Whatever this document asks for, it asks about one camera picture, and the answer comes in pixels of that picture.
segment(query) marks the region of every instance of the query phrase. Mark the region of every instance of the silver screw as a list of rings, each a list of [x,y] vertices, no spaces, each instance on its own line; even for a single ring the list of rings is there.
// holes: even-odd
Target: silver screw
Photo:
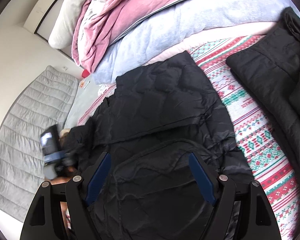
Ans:
[[[80,181],[80,180],[81,180],[81,176],[79,176],[79,175],[73,177],[73,181],[74,181],[74,182],[78,182],[78,181]]]
[[[42,187],[47,187],[47,186],[49,186],[49,182],[45,181],[45,182],[43,182],[43,183],[41,184],[41,186],[42,186]]]
[[[226,175],[222,174],[222,175],[219,176],[219,179],[222,180],[222,181],[227,181],[228,177]]]
[[[258,187],[260,185],[260,182],[257,180],[253,180],[252,185]]]

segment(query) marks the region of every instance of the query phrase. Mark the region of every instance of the black jacket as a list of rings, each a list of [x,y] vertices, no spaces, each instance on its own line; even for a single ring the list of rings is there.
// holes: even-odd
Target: black jacket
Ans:
[[[300,189],[300,18],[286,8],[270,33],[226,63],[266,112]]]
[[[194,181],[189,154],[199,153],[235,181],[253,179],[225,106],[187,52],[116,81],[114,95],[65,142],[70,147],[82,138],[85,145],[92,142],[80,156],[82,171],[103,151],[111,154],[112,170],[90,207],[101,237],[199,239],[212,207]],[[237,214],[236,204],[228,239]]]

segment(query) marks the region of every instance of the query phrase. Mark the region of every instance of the patterned bedspread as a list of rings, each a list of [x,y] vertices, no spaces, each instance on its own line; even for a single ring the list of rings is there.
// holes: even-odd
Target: patterned bedspread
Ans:
[[[271,135],[271,124],[257,103],[236,81],[226,58],[258,42],[263,36],[247,36],[209,42],[189,50],[196,64],[210,79],[225,104],[254,177],[261,183],[279,225],[282,240],[293,238],[298,219],[299,190],[287,158]],[[83,125],[105,97],[114,93],[115,84],[105,85],[104,92],[80,119]]]

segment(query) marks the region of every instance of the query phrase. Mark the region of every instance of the blue gripper pad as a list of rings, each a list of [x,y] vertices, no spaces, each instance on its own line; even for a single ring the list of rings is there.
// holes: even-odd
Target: blue gripper pad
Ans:
[[[213,177],[208,169],[208,166],[197,159],[194,153],[189,155],[189,167],[198,184],[200,192],[205,201],[214,206],[217,202],[218,195],[218,181],[216,177]]]
[[[90,206],[92,202],[96,201],[98,198],[103,182],[105,181],[110,168],[111,155],[107,153],[87,186],[87,196],[84,199],[87,206]]]

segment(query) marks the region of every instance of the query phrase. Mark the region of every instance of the black garment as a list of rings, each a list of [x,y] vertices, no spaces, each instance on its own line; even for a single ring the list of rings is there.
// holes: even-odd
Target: black garment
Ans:
[[[286,8],[270,33],[226,63],[270,119],[300,189],[300,18]]]
[[[93,147],[80,156],[79,169],[103,151],[112,158],[106,184],[90,207],[103,239],[199,239],[212,208],[189,169],[191,152],[235,181],[253,179],[225,106],[187,52],[118,77],[114,95],[67,139],[80,142],[91,127]]]

